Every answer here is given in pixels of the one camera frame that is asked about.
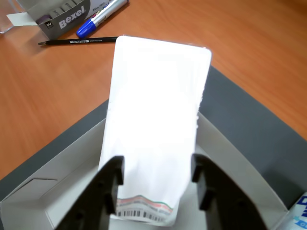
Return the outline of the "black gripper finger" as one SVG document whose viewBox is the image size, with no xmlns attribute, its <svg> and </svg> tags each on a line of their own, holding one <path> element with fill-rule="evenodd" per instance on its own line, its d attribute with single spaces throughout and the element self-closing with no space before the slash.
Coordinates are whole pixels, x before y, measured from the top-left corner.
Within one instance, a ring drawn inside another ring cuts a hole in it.
<svg viewBox="0 0 307 230">
<path fill-rule="evenodd" d="M 95 175 L 58 224 L 58 230 L 107 230 L 124 184 L 124 156 L 111 158 Z"/>
<path fill-rule="evenodd" d="M 191 181 L 197 185 L 199 210 L 208 230 L 266 230 L 252 200 L 215 162 L 194 153 Z"/>
</svg>

